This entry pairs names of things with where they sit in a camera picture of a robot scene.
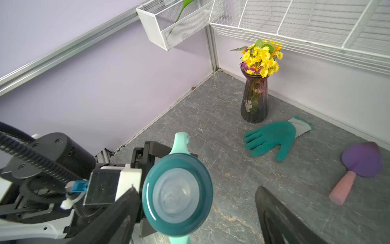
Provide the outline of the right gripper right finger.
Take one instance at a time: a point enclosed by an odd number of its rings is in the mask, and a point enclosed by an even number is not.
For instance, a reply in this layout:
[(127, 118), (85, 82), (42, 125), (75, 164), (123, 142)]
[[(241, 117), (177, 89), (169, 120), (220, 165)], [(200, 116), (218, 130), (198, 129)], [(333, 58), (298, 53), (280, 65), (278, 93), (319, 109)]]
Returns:
[(266, 244), (325, 244), (321, 237), (298, 219), (267, 188), (255, 194), (259, 222)]

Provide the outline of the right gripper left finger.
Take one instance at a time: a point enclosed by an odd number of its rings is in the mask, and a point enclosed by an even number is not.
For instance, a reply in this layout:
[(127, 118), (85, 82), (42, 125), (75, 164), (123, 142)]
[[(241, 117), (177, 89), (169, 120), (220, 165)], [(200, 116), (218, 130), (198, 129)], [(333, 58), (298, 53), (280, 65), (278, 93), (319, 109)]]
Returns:
[(132, 187), (69, 243), (129, 244), (139, 207), (140, 197)]

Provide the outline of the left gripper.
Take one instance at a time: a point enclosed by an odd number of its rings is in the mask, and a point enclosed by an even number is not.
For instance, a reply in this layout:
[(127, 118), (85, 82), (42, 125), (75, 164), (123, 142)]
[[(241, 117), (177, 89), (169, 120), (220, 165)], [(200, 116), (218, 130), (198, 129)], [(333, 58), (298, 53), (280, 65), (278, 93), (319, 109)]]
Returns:
[[(143, 210), (143, 204), (142, 204), (142, 189), (143, 189), (143, 186), (144, 186), (144, 182), (145, 182), (145, 179), (149, 173), (149, 171), (151, 170), (151, 168), (162, 158), (164, 158), (165, 156), (168, 156), (170, 154), (174, 154), (174, 153), (171, 153), (171, 148), (166, 146), (166, 145), (163, 145), (159, 142), (155, 142), (155, 141), (147, 141), (143, 147), (136, 147), (134, 150), (133, 150), (133, 155), (132, 155), (132, 160), (131, 160), (131, 166), (133, 168), (141, 168), (143, 170), (143, 176), (142, 176), (142, 180), (141, 180), (141, 189), (140, 189), (140, 200), (141, 200), (141, 203), (140, 203), (140, 207), (139, 207), (139, 210), (138, 210), (138, 214), (137, 214), (137, 219), (136, 221), (141, 223), (141, 235), (142, 237), (146, 237), (146, 236), (149, 236), (155, 232), (157, 232), (152, 226), (151, 224), (149, 223), (149, 221), (147, 220), (146, 216), (145, 216), (145, 213), (144, 213), (144, 210)], [(177, 153), (183, 153), (183, 154), (188, 154), (188, 152), (183, 152), (183, 151), (179, 151), (179, 152), (175, 152), (175, 154)], [(180, 237), (172, 237), (172, 236), (168, 236), (170, 238), (188, 238), (190, 236), (189, 235), (185, 235), (185, 236), (180, 236)]]

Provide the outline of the teal bottle collar with nipple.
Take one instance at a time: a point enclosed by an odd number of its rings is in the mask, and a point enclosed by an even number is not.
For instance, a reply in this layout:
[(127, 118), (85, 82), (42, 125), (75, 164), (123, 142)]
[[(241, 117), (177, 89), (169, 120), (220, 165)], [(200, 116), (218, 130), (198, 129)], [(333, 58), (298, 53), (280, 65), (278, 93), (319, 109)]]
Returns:
[(193, 233), (207, 219), (213, 201), (211, 176), (188, 154), (170, 154), (149, 171), (142, 189), (145, 216), (158, 232), (172, 237)]

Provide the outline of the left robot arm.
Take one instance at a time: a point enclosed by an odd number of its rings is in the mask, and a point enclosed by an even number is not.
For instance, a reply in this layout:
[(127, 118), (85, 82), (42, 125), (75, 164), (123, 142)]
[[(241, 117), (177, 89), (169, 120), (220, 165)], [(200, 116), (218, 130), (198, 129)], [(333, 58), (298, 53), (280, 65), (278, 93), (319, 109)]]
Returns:
[(160, 232), (188, 244), (213, 199), (210, 176), (188, 151), (189, 135), (168, 147), (147, 141), (127, 164), (94, 158), (70, 137), (43, 137), (1, 123), (1, 240), (66, 239), (73, 244), (130, 244)]

